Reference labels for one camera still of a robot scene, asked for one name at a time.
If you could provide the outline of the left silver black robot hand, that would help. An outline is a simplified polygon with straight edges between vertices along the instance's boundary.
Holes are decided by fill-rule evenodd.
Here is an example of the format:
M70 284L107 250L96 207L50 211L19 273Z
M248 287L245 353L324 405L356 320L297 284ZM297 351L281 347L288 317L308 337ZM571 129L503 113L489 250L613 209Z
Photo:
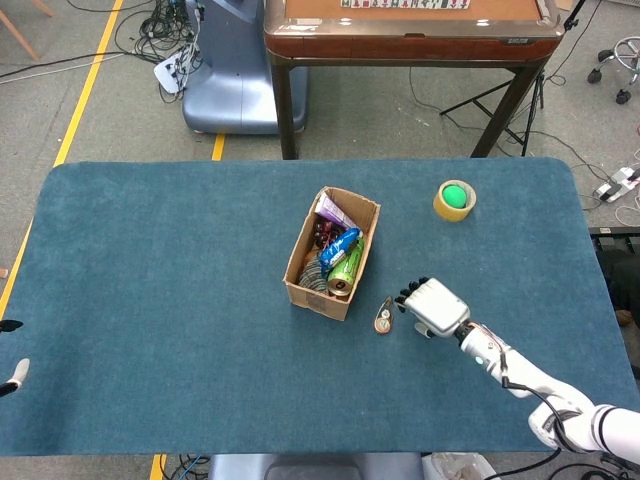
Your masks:
M23 326L23 323L14 319L5 319L1 321L1 332L10 333ZM30 360L28 358L21 359L13 372L13 375L1 384L0 397L8 396L19 390L26 380L30 368Z

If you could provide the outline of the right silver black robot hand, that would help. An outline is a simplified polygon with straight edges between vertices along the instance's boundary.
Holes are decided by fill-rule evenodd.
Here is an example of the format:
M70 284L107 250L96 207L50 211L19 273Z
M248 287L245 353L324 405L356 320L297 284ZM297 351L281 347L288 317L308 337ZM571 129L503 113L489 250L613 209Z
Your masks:
M410 282L394 303L401 313L409 312L416 318L414 328L426 338L450 338L470 320L468 305L435 278Z

